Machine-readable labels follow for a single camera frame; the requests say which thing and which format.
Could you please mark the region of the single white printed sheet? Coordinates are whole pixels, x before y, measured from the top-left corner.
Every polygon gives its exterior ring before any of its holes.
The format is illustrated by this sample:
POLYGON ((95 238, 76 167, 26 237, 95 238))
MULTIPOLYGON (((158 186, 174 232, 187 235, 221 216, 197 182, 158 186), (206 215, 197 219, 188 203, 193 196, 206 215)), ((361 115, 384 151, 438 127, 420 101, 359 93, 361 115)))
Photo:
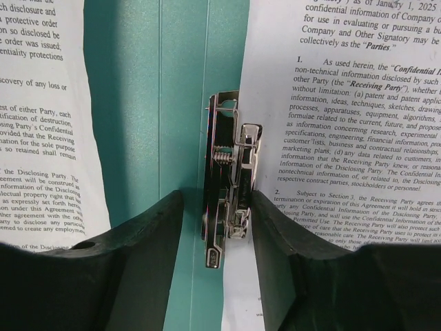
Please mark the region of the single white printed sheet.
POLYGON ((1 2, 1 241, 69 248, 110 229, 82 1, 1 2))

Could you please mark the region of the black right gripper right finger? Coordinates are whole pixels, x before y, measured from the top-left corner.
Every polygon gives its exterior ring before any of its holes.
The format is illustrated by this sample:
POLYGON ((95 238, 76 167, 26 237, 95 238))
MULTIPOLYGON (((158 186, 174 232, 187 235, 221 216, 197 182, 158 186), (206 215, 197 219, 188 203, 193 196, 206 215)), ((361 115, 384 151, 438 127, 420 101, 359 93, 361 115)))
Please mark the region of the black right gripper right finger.
POLYGON ((252 195, 267 330, 439 330, 440 246, 340 248, 252 195))

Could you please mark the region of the metal folder clip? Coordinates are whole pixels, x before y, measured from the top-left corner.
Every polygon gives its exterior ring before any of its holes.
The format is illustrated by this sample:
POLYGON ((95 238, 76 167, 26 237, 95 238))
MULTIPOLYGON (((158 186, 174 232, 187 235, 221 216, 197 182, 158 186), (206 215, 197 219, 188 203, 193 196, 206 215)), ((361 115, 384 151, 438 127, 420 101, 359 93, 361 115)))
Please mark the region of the metal folder clip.
POLYGON ((239 91, 210 97, 201 238, 205 266, 217 269, 226 239, 246 237, 262 126, 238 124, 239 91))

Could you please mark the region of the white printed paper sheets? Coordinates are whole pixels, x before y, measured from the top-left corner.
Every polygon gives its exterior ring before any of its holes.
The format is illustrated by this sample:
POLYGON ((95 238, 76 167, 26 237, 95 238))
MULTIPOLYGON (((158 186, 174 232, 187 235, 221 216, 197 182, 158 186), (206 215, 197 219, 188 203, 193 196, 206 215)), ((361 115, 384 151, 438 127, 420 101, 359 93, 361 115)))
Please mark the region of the white printed paper sheets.
MULTIPOLYGON (((352 252, 440 246, 439 1, 252 1, 238 106, 286 217, 352 252)), ((223 289, 224 330, 267 330, 252 216, 223 289)))

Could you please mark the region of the teal green file folder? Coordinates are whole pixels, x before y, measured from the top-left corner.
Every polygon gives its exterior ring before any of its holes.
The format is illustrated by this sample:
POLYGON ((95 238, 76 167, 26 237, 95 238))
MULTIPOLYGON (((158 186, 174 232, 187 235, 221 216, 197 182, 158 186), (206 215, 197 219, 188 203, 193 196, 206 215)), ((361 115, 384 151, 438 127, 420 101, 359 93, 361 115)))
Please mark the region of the teal green file folder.
POLYGON ((175 189, 185 214, 164 328, 220 330, 201 240, 206 107, 240 84, 247 1, 86 1, 84 55, 110 222, 175 189))

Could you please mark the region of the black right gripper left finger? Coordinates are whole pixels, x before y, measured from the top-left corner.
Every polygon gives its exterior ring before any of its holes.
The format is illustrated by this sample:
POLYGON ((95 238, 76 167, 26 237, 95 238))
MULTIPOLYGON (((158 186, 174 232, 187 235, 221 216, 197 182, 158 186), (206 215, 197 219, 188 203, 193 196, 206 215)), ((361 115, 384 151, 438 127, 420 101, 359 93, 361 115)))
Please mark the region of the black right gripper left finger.
POLYGON ((1 246, 2 330, 161 330, 184 202, 175 190, 69 250, 1 246))

